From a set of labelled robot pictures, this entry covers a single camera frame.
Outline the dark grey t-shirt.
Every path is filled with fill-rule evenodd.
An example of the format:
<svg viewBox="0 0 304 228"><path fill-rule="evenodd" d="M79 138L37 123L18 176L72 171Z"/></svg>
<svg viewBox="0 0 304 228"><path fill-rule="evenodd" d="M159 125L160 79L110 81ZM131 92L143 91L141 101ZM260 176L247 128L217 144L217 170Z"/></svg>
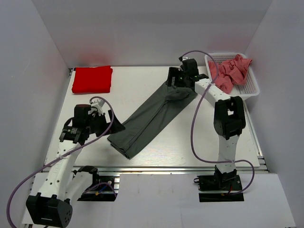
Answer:
<svg viewBox="0 0 304 228"><path fill-rule="evenodd" d="M190 88L162 84L126 121L125 130L107 139L127 159L140 153L197 94Z"/></svg>

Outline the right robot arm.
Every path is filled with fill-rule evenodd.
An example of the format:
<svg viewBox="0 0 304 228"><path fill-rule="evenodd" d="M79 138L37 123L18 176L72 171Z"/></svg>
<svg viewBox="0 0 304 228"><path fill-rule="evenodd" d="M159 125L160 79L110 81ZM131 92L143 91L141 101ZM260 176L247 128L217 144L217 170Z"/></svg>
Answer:
<svg viewBox="0 0 304 228"><path fill-rule="evenodd" d="M180 67L170 67L166 81L167 86L190 88L201 95L214 107L213 125L219 136L218 161L215 163L215 185L226 189L236 176L237 142L246 126L243 99L240 96L230 96L212 84L205 74L188 75Z"/></svg>

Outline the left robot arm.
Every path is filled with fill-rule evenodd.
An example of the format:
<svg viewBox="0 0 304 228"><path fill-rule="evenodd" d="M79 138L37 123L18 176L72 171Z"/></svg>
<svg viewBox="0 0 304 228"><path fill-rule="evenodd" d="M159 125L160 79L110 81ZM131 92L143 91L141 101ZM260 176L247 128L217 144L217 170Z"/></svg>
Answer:
<svg viewBox="0 0 304 228"><path fill-rule="evenodd" d="M125 129L112 109L108 114L109 122L102 105L97 102L74 107L73 117L65 122L60 134L56 161L51 164L37 194L27 198L26 208L34 224L67 227L72 218L73 204L86 189L99 187L100 177L95 167L84 166L79 170L73 167L90 135L94 134L99 139Z"/></svg>

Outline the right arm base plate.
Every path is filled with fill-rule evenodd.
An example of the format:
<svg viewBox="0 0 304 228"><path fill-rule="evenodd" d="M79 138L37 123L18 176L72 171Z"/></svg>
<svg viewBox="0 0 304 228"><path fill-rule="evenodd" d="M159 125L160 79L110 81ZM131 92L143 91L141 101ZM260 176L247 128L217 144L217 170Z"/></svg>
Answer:
<svg viewBox="0 0 304 228"><path fill-rule="evenodd" d="M240 176L235 179L220 183L214 175L200 175L193 182L198 185L199 201L205 202L243 202L243 193Z"/></svg>

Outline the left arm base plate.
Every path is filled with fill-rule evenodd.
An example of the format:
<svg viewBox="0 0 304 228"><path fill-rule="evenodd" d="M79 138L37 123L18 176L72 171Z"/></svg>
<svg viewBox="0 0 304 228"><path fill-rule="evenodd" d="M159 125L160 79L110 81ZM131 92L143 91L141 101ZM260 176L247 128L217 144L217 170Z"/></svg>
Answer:
<svg viewBox="0 0 304 228"><path fill-rule="evenodd" d="M119 182L119 176L99 176L78 201L114 202L118 195Z"/></svg>

